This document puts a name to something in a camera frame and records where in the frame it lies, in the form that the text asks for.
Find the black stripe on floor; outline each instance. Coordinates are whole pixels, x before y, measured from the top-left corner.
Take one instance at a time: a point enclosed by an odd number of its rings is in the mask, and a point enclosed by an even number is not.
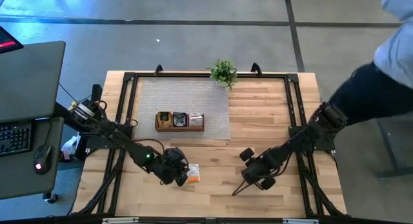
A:
[[[39,17],[0,17],[6,23],[50,23],[93,25],[216,25],[216,26],[288,26],[288,21],[179,21],[179,20],[120,20],[120,19],[70,19]]]
[[[338,27],[338,28],[398,28],[401,23],[312,23],[296,22],[296,27]]]
[[[298,33],[296,28],[296,20],[294,19],[294,12],[292,10],[291,0],[285,0],[287,6],[288,22],[290,23],[292,47],[296,56],[297,70],[298,72],[305,72],[303,56],[301,55],[301,49],[299,47]]]

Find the gray rug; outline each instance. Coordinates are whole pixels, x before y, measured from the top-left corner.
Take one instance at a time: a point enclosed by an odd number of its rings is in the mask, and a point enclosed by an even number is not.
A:
[[[139,78],[142,80],[137,121],[138,138],[230,139],[227,88],[210,78]],[[157,132],[160,111],[203,113],[204,132]]]

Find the wooden tray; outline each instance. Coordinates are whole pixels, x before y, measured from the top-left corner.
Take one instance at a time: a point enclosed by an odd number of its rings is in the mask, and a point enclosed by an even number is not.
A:
[[[189,125],[189,115],[186,115],[186,123]],[[155,115],[155,129],[158,132],[204,132],[205,118],[202,114],[202,127],[174,127],[174,120],[172,118],[172,127],[160,128],[157,124],[157,114]]]

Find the concrete floor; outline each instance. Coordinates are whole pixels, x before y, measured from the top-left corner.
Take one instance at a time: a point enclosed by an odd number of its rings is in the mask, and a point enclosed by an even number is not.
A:
[[[396,18],[381,11],[381,0],[291,3],[297,22],[397,23]],[[0,25],[23,44],[66,41],[61,83],[78,99],[89,95],[92,84],[103,85],[107,70],[154,70],[158,64],[165,70],[202,70],[220,58],[233,60],[241,71],[258,62],[267,72],[315,72],[321,97],[326,100],[353,69],[370,62],[376,47],[395,31],[384,28],[386,25],[297,27],[298,37],[294,39],[285,0],[0,0],[0,4]],[[100,19],[109,21],[90,24]],[[79,20],[86,24],[64,24]],[[157,25],[154,21],[159,20],[161,24],[174,24],[164,22],[168,20],[250,23]],[[149,25],[139,25],[144,23],[141,21],[149,21],[145,23]],[[294,55],[295,40],[304,64],[300,69]],[[62,91],[57,100],[70,104]],[[344,129],[336,138],[336,147],[350,215],[413,222],[413,177],[376,179],[377,172],[390,169],[390,161],[375,121]],[[56,187],[64,182],[57,180]],[[10,207],[5,201],[0,201],[0,206]],[[9,215],[12,218],[46,214],[1,209],[0,216],[1,212],[14,212],[15,216]]]

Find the potted plant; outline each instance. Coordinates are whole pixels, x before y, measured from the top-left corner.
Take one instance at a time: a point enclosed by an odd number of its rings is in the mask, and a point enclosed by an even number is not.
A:
[[[231,60],[219,60],[213,67],[207,67],[207,70],[211,71],[211,78],[216,80],[218,87],[228,87],[232,90],[232,87],[237,80],[237,69]]]

